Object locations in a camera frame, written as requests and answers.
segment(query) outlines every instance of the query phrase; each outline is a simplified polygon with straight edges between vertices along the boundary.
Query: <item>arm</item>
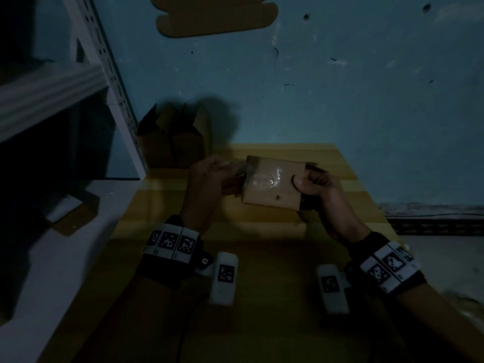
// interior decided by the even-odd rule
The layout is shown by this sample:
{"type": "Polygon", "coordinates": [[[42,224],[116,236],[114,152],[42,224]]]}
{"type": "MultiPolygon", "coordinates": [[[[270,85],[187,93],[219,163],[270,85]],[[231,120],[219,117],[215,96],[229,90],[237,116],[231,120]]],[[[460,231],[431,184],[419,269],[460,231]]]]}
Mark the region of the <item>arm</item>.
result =
{"type": "MultiPolygon", "coordinates": [[[[185,227],[199,234],[207,231],[222,195],[233,195],[243,184],[243,178],[236,177],[243,164],[224,164],[220,158],[212,156],[190,168],[180,212],[185,227]]],[[[195,266],[181,269],[185,267],[181,262],[145,255],[137,274],[142,266],[147,266],[146,256],[151,257],[149,270],[159,266],[164,271],[161,274],[170,275],[169,280],[159,283],[144,277],[144,273],[141,273],[142,276],[135,275],[76,355],[74,362],[152,361],[154,356],[160,354],[160,341],[164,333],[162,326],[169,318],[170,298],[176,293],[165,285],[176,289],[184,277],[193,274],[195,266]]]]}
{"type": "MultiPolygon", "coordinates": [[[[336,177],[307,170],[305,178],[294,177],[293,184],[301,193],[321,198],[319,217],[326,231],[346,247],[360,242],[372,232],[354,213],[336,177]]],[[[431,286],[421,284],[392,299],[464,357],[474,362],[484,362],[483,334],[431,286]]],[[[390,313],[390,316],[395,320],[396,314],[390,313]]]]}

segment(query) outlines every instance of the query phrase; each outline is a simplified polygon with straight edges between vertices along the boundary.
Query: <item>cord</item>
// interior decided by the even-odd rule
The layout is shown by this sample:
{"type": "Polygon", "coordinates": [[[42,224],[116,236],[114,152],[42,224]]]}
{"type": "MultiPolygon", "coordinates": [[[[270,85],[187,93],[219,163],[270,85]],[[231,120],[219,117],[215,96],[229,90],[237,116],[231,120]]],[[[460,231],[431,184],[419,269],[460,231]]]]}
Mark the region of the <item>cord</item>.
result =
{"type": "Polygon", "coordinates": [[[183,348],[183,342],[185,341],[185,336],[188,331],[188,326],[190,325],[190,318],[192,317],[192,313],[195,311],[195,309],[198,307],[200,303],[202,303],[205,299],[209,298],[209,293],[204,293],[197,301],[193,304],[191,307],[190,311],[188,312],[188,315],[186,317],[185,323],[183,325],[183,329],[181,330],[181,337],[180,337],[180,342],[178,343],[178,351],[177,351],[177,360],[176,363],[180,362],[181,359],[181,352],[183,348]]]}
{"type": "Polygon", "coordinates": [[[484,216],[484,214],[477,214],[477,213],[446,213],[446,214],[428,214],[428,215],[401,215],[401,216],[393,216],[388,215],[387,218],[395,219],[395,218],[424,218],[430,216],[446,216],[446,215],[469,215],[469,216],[484,216]]]}

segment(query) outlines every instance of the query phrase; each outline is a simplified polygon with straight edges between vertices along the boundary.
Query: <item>shelving unit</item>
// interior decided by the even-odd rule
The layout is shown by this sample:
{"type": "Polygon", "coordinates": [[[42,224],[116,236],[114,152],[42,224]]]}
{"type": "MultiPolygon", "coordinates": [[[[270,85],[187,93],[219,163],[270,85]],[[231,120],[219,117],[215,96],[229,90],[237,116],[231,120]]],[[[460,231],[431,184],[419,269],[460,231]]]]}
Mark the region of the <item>shelving unit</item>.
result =
{"type": "Polygon", "coordinates": [[[0,86],[0,142],[107,87],[98,64],[47,62],[0,86]]]}

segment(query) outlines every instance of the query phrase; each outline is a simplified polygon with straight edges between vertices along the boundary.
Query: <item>floor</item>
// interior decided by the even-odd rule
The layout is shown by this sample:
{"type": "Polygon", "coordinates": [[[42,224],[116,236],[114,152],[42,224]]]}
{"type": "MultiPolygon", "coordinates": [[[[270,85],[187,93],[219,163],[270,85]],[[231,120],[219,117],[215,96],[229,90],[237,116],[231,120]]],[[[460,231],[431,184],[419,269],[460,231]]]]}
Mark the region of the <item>floor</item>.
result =
{"type": "MultiPolygon", "coordinates": [[[[138,185],[94,181],[87,190],[100,196],[100,215],[70,238],[48,231],[31,248],[31,268],[14,318],[0,327],[0,361],[37,360],[138,185]]],[[[402,241],[437,290],[455,290],[484,303],[484,238],[412,236],[402,241]]]]}

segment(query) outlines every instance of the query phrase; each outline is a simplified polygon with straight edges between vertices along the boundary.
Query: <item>wooden table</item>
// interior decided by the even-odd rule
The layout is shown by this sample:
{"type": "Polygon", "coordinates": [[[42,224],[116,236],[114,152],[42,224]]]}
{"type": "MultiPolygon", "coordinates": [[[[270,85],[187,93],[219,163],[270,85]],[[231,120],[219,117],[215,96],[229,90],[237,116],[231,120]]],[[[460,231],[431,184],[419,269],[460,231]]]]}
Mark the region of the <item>wooden table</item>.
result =
{"type": "MultiPolygon", "coordinates": [[[[370,228],[398,240],[332,144],[237,144],[214,152],[227,160],[258,155],[318,163],[342,180],[356,213],[370,228]]],[[[180,210],[187,174],[181,169],[149,172],[45,348],[41,362],[67,362],[75,356],[131,279],[154,226],[180,210]]],[[[377,355],[384,361],[408,361],[408,353],[379,301],[358,299],[354,305],[361,311],[353,317],[329,318],[325,314],[315,268],[335,263],[342,269],[349,259],[346,250],[328,237],[317,213],[245,205],[240,198],[226,197],[204,241],[213,254],[227,251],[239,256],[235,305],[202,304],[197,308],[182,361],[364,362],[370,349],[365,328],[370,314],[378,320],[372,322],[378,326],[376,332],[370,333],[377,341],[377,355]],[[368,306],[370,312],[361,306],[368,306]]],[[[195,277],[172,297],[172,315],[178,318],[160,326],[160,361],[174,361],[179,316],[186,316],[194,298],[208,285],[208,279],[195,277]]]]}

